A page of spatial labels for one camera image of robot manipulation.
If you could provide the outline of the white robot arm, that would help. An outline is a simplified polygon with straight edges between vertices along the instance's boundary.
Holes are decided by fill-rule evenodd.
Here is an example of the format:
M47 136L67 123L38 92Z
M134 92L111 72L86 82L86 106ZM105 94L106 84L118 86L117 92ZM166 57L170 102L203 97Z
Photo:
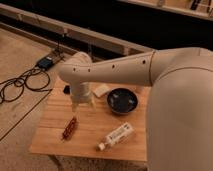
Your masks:
M148 171L213 171L213 51L155 50L96 63L78 52L59 77L74 105L90 101L91 82L149 86Z

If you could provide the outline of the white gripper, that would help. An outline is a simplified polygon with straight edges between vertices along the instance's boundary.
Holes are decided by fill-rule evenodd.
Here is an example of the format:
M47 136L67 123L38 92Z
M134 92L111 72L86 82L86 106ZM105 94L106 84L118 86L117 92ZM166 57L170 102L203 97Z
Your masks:
M72 100L72 112L76 112L77 104L89 103L91 108L95 108L95 103L92 101L92 93L90 90L90 84L84 83L73 83L70 85L71 89L71 100Z

